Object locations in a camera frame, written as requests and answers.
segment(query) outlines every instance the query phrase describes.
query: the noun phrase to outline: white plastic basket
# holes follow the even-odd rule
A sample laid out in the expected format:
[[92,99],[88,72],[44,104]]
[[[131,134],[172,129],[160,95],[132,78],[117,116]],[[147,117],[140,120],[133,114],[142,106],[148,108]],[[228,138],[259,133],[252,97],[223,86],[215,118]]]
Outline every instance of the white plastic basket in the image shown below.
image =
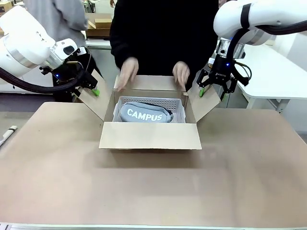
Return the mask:
[[153,97],[125,97],[121,96],[118,100],[118,103],[115,106],[113,112],[113,122],[122,122],[119,112],[122,106],[127,102],[142,102],[150,103],[158,106],[162,106],[167,110],[172,111],[174,114],[174,119],[171,123],[185,123],[186,122],[186,113],[184,107],[182,106],[181,99],[172,99],[172,98],[153,98]]

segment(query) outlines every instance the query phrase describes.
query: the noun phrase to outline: black band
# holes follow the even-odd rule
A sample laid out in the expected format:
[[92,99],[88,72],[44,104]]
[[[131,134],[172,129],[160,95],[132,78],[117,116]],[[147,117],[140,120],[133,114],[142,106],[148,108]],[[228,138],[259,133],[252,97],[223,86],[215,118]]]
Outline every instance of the black band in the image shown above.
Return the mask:
[[249,10],[251,7],[250,4],[246,4],[242,8],[242,13],[241,13],[241,26],[243,29],[248,29],[250,27],[249,25]]

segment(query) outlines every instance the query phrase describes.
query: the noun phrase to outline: black sleeve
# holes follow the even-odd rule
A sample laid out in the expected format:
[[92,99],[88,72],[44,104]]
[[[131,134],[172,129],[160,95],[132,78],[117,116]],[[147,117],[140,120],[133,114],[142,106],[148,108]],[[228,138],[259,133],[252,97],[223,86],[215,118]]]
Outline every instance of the black sleeve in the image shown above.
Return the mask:
[[129,43],[129,35],[133,28],[133,1],[118,0],[115,6],[114,18],[110,30],[111,54],[115,63],[121,68],[124,61],[133,57],[133,50]]
[[178,61],[185,62],[193,73],[206,65],[217,46],[218,36],[213,29],[213,22],[219,10],[219,2],[211,0],[203,1],[203,4],[200,11],[195,12],[199,16],[191,23],[191,30],[186,37],[187,45],[181,46],[177,53]]

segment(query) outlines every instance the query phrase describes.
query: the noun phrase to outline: brown table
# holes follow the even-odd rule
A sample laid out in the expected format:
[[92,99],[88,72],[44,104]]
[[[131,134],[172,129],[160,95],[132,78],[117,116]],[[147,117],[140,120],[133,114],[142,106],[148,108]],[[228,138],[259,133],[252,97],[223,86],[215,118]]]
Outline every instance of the brown table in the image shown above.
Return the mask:
[[275,111],[214,109],[201,151],[102,150],[101,130],[45,103],[0,152],[0,221],[307,227],[307,145]]

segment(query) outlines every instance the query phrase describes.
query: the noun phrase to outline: gray sleeve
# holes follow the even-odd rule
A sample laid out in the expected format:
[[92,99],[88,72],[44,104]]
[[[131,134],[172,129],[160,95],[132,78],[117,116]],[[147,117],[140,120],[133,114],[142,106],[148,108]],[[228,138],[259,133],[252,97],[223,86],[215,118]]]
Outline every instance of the gray sleeve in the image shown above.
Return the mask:
[[54,4],[71,29],[87,30],[88,21],[81,0],[54,0]]

